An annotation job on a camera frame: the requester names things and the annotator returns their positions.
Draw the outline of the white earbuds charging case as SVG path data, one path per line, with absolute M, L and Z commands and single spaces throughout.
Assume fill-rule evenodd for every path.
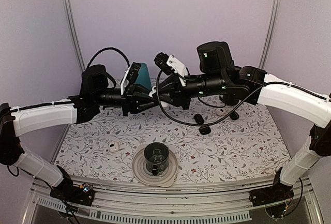
M 149 97 L 152 97 L 152 98 L 154 98 L 154 99 L 157 99 L 157 94 L 156 94 L 156 86 L 153 86 L 152 87 L 152 90 L 150 91 L 150 93 L 148 94 L 148 96 Z M 165 102 L 165 101 L 160 101 L 161 102 L 161 106 L 163 107 L 163 108 L 166 108 L 166 107 L 169 107 L 170 106 L 170 104 L 169 103 L 167 103 L 167 102 Z

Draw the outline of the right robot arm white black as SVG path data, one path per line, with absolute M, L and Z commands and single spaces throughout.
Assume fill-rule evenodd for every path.
M 222 96 L 235 108 L 246 102 L 282 109 L 313 123 L 309 138 L 275 178 L 268 189 L 271 201 L 279 201 L 306 171 L 322 157 L 330 155 L 330 97 L 311 92 L 256 67 L 238 67 L 224 41 L 197 47 L 200 75 L 190 75 L 175 56 L 159 53 L 154 62 L 167 75 L 156 83 L 154 96 L 187 110 L 192 98 Z

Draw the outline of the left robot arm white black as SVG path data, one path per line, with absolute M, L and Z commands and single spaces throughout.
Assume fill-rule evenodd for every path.
M 82 73 L 80 93 L 63 100 L 26 107 L 1 104 L 1 164 L 14 165 L 56 187 L 65 200 L 73 200 L 77 189 L 66 173 L 24 148 L 19 137 L 39 129 L 81 124 L 100 113 L 100 107 L 121 108 L 123 115 L 140 113 L 157 106 L 152 92 L 136 84 L 139 63 L 125 72 L 120 87 L 104 65 L 93 65 Z

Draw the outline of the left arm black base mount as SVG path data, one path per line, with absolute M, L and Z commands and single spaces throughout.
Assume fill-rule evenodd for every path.
M 93 184 L 75 186 L 72 181 L 63 180 L 58 186 L 51 187 L 50 196 L 64 202 L 92 206 L 95 191 Z

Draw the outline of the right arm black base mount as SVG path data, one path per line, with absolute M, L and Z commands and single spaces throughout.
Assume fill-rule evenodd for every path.
M 292 185 L 285 185 L 279 180 L 276 180 L 271 186 L 251 190 L 249 192 L 249 200 L 253 206 L 283 201 L 294 196 L 292 188 Z

